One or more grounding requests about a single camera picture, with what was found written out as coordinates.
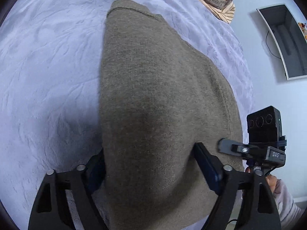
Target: hand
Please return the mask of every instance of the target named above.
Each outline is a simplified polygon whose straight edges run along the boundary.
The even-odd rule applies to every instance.
[[[247,167],[246,170],[245,170],[245,172],[250,173],[250,172],[251,172],[250,168]],[[276,176],[268,175],[268,176],[266,177],[266,180],[267,180],[267,183],[268,183],[268,185],[269,185],[269,187],[270,187],[271,192],[274,193],[275,188],[276,188],[276,183],[277,183],[277,178],[276,178]]]

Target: black cable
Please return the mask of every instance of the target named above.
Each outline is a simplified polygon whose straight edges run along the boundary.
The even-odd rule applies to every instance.
[[[227,225],[228,225],[230,222],[237,221],[237,220],[238,220],[238,219],[230,220],[230,221],[228,221]]]
[[[269,49],[270,53],[271,53],[273,56],[275,56],[276,58],[281,59],[280,57],[278,57],[278,56],[274,55],[274,54],[271,52],[271,49],[269,48],[268,43],[267,43],[267,38],[268,38],[268,35],[269,35],[269,31],[268,31],[267,36],[266,36],[266,45],[267,45],[267,47],[268,47],[268,49]]]
[[[266,172],[266,174],[264,176],[267,176],[269,173],[271,173],[276,168],[277,168],[277,166],[275,166],[274,168],[270,169],[268,172]]]

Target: black camera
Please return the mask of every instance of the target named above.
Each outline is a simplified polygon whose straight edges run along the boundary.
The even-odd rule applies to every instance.
[[[285,141],[280,112],[269,106],[247,116],[249,144],[259,146]],[[274,146],[285,151],[286,146]]]
[[[269,106],[247,116],[249,143],[221,139],[221,153],[242,157],[251,167],[261,167],[265,175],[286,163],[286,137],[282,135],[280,112]]]

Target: white wall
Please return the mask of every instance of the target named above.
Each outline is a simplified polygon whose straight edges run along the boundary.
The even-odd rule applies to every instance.
[[[280,59],[266,46],[268,28],[257,8],[285,3],[299,22],[306,22],[293,0],[234,0],[236,12],[230,24],[239,38],[254,85],[255,109],[272,105],[280,110],[287,136],[286,165],[273,172],[283,179],[294,197],[307,196],[307,78],[287,81]],[[279,56],[273,38],[271,51]]]

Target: camera lens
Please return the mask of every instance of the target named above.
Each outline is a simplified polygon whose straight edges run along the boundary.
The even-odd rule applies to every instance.
[[[248,121],[248,126],[249,126],[250,128],[253,128],[254,125],[255,125],[255,123],[254,123],[253,120],[249,120],[249,121]]]
[[[262,127],[263,126],[263,123],[264,123],[264,120],[263,120],[263,117],[257,117],[257,119],[256,119],[256,125],[257,125],[257,127]]]
[[[266,116],[266,123],[267,123],[267,124],[270,124],[272,121],[273,121],[272,115],[271,115],[271,114],[268,114],[268,115]]]

